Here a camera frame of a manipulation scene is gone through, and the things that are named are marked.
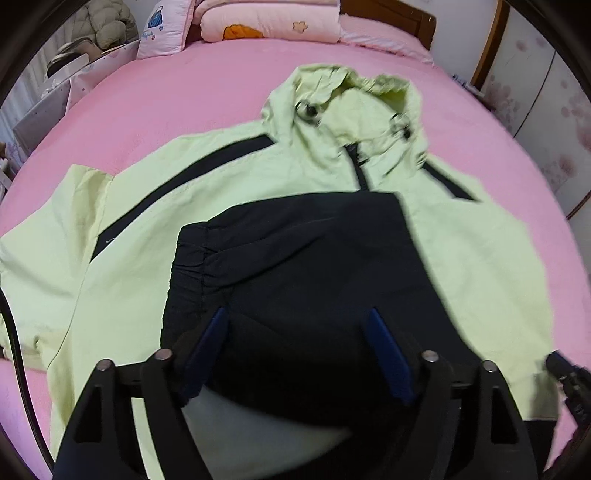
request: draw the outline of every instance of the puffer jacket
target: puffer jacket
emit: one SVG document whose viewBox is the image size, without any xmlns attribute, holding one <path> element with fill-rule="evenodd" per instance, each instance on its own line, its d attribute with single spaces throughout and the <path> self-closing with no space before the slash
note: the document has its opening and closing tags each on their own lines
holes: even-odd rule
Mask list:
<svg viewBox="0 0 591 480">
<path fill-rule="evenodd" d="M 72 40 L 89 37 L 101 50 L 137 40 L 135 18 L 123 0 L 90 0 L 74 15 Z"/>
</svg>

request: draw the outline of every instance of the metal bolt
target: metal bolt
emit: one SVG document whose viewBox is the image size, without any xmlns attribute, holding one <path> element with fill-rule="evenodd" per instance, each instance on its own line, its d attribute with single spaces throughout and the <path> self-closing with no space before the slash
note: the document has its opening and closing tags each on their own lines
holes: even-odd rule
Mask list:
<svg viewBox="0 0 591 480">
<path fill-rule="evenodd" d="M 434 352 L 433 350 L 425 350 L 423 352 L 423 358 L 427 362 L 433 364 L 439 360 L 439 354 L 437 352 Z"/>
<path fill-rule="evenodd" d="M 173 355 L 173 351 L 169 348 L 161 348 L 154 354 L 156 360 L 168 360 Z"/>
<path fill-rule="evenodd" d="M 96 364 L 96 369 L 100 372 L 104 372 L 113 366 L 113 362 L 108 358 L 101 360 Z"/>
<path fill-rule="evenodd" d="M 484 367 L 484 370 L 490 373 L 496 372 L 499 369 L 499 367 L 496 366 L 496 363 L 491 362 L 490 360 L 484 360 L 482 366 Z"/>
</svg>

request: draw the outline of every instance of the jacket sleeve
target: jacket sleeve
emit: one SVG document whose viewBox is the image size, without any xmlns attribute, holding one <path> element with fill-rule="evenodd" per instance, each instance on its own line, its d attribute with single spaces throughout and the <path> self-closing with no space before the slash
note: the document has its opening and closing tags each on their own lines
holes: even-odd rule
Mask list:
<svg viewBox="0 0 591 480">
<path fill-rule="evenodd" d="M 25 366 L 46 370 L 70 325 L 112 177 L 73 165 L 51 198 L 0 238 L 0 286 Z M 11 357 L 4 320 L 0 347 Z"/>
</svg>

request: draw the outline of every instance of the floral wardrobe door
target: floral wardrobe door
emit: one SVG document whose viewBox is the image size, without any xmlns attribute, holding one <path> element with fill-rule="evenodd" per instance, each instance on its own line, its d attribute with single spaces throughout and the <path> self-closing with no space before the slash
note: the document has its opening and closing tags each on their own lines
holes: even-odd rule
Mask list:
<svg viewBox="0 0 591 480">
<path fill-rule="evenodd" d="M 483 91 L 568 215 L 591 189 L 591 103 L 562 58 L 514 9 Z"/>
</svg>

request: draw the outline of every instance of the pillow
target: pillow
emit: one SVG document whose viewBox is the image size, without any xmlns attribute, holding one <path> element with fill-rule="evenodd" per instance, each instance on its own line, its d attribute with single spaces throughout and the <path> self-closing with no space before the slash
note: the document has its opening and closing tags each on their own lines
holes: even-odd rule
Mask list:
<svg viewBox="0 0 591 480">
<path fill-rule="evenodd" d="M 212 8 L 201 19 L 205 41 L 284 38 L 337 43 L 339 9 L 323 5 L 237 3 Z"/>
<path fill-rule="evenodd" d="M 340 16 L 339 42 L 411 57 L 433 63 L 433 57 L 417 37 L 391 25 L 367 18 Z"/>
<path fill-rule="evenodd" d="M 184 49 L 195 0 L 160 0 L 140 37 L 138 59 L 172 55 Z"/>
<path fill-rule="evenodd" d="M 219 7 L 225 4 L 238 4 L 238 3 L 251 3 L 252 0 L 203 0 L 197 2 L 195 7 L 195 13 L 193 15 L 193 24 L 199 25 L 205 12 L 211 10 L 214 7 Z M 298 3 L 298 4 L 310 4 L 310 5 L 332 5 L 334 7 L 339 6 L 339 0 L 256 0 L 257 3 Z"/>
</svg>

